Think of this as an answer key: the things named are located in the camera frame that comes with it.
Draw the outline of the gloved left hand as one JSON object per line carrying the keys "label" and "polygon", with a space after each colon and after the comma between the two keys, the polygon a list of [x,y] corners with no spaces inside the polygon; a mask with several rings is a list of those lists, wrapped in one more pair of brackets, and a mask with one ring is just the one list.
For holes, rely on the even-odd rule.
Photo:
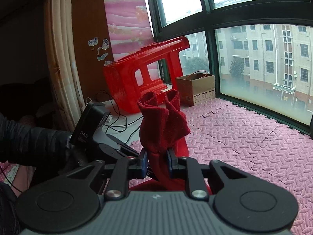
{"label": "gloved left hand", "polygon": [[66,140],[66,147],[69,150],[69,156],[75,160],[79,166],[86,165],[95,161],[106,161],[106,157],[100,152],[99,145],[92,142],[89,145],[83,143],[74,143],[71,134]]}

